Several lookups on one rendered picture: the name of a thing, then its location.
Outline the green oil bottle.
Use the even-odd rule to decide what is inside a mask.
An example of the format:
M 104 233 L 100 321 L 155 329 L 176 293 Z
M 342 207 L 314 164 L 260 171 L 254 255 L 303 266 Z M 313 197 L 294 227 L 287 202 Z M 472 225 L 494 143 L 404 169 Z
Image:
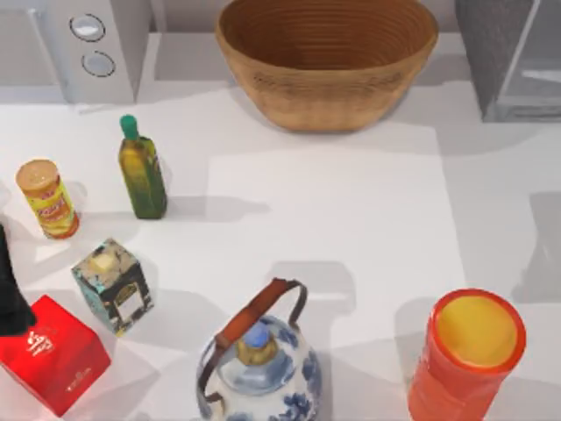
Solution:
M 137 119 L 123 115 L 124 135 L 118 153 L 133 212 L 138 219 L 162 219 L 167 211 L 167 192 L 154 142 L 140 134 Z

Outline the blue and white teapot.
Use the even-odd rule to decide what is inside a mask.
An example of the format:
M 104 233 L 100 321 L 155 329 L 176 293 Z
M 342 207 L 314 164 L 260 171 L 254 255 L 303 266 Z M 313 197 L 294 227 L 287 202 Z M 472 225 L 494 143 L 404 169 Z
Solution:
M 211 339 L 196 371 L 202 421 L 319 421 L 322 368 L 298 325 L 307 299 L 274 278 Z

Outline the pale microwave oven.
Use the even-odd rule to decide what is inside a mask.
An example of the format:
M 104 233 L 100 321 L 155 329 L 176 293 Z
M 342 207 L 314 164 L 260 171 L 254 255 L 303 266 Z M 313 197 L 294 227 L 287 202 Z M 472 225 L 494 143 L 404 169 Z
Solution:
M 103 21 L 99 41 L 71 33 L 84 14 Z M 151 0 L 0 0 L 0 103 L 134 103 L 152 23 Z M 115 61 L 111 76 L 82 68 L 94 51 Z

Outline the orange cup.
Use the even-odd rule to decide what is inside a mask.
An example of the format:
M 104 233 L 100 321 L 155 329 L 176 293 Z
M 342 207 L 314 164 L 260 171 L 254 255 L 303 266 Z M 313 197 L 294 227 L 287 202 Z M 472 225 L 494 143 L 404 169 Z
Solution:
M 526 343 L 521 316 L 501 296 L 474 288 L 442 296 L 408 390 L 412 420 L 484 421 Z

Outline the microwave knob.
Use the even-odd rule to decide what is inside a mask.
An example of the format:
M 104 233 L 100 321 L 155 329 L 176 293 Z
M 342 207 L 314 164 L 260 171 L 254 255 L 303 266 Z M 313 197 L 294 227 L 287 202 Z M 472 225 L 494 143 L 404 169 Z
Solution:
M 106 53 L 94 51 L 82 56 L 82 68 L 94 77 L 111 76 L 116 70 L 115 61 Z
M 69 20 L 69 28 L 77 39 L 85 42 L 97 42 L 106 33 L 103 21 L 92 14 L 71 18 Z

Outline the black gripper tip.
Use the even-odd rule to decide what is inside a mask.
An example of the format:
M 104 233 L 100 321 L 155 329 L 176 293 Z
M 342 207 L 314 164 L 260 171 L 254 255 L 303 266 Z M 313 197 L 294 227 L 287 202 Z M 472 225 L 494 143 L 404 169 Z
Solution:
M 0 224 L 0 337 L 21 336 L 36 323 L 37 318 L 16 281 L 6 233 Z

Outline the brown woven basket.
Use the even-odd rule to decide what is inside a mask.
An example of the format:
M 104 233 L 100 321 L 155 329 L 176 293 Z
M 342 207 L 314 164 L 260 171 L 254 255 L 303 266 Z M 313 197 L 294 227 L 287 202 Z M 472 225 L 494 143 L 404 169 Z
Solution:
M 271 123 L 353 132 L 404 97 L 439 28 L 420 0 L 231 0 L 215 34 L 238 86 Z

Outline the yellow and orange can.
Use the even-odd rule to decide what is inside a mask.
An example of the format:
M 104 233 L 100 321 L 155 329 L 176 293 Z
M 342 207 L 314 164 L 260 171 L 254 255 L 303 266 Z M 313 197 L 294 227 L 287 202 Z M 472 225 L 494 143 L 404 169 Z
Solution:
M 66 239 L 75 234 L 80 220 L 53 161 L 26 162 L 16 173 L 16 183 L 49 239 Z

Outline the teal and black carton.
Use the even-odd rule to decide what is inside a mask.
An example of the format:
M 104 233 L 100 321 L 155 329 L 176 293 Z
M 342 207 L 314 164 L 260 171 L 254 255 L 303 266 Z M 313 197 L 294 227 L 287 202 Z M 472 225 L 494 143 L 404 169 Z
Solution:
M 118 337 L 152 307 L 139 260 L 112 238 L 71 268 L 91 312 Z

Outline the red box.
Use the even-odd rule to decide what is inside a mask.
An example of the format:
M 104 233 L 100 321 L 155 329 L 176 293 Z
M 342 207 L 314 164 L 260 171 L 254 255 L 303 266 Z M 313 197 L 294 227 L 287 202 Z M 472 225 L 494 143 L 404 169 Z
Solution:
M 96 332 L 51 297 L 43 295 L 32 310 L 35 325 L 21 335 L 0 337 L 0 366 L 62 417 L 111 359 Z

